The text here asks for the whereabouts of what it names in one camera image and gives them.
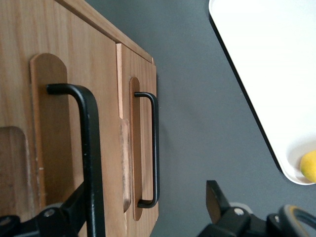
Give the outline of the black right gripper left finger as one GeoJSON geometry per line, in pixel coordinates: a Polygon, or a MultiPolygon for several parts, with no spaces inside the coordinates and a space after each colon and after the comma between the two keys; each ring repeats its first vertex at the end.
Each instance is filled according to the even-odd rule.
{"type": "Polygon", "coordinates": [[[49,207],[37,216],[40,237],[77,237],[84,223],[83,184],[60,207],[49,207]]]}

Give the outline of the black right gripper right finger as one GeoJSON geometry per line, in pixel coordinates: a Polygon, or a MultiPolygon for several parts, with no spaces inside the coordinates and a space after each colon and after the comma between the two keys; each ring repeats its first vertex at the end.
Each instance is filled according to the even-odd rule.
{"type": "Polygon", "coordinates": [[[211,219],[200,237],[267,237],[266,222],[243,207],[232,206],[215,180],[206,182],[206,208],[211,219]]]}

